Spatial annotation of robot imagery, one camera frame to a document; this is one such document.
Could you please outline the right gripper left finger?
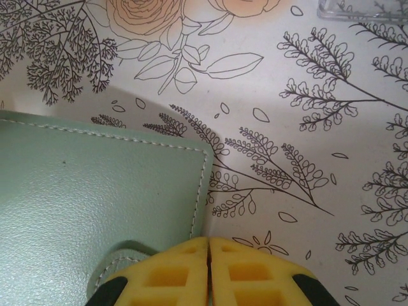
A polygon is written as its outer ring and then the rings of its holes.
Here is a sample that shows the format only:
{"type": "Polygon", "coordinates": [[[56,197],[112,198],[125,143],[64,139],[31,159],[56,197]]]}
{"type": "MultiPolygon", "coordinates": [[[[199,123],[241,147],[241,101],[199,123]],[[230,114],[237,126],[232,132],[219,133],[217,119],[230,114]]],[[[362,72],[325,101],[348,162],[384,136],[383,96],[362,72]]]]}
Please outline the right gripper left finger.
{"type": "Polygon", "coordinates": [[[208,305],[208,238],[197,237],[113,275],[87,305],[208,305]]]}

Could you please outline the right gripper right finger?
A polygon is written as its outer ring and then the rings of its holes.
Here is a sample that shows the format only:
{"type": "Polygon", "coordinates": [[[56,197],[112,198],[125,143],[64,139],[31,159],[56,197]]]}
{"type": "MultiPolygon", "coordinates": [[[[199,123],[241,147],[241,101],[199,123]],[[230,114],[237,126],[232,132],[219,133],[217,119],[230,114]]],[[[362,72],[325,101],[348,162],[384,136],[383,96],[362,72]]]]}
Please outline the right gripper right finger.
{"type": "Polygon", "coordinates": [[[227,240],[209,239],[213,305],[329,305],[308,269],[227,240]]]}

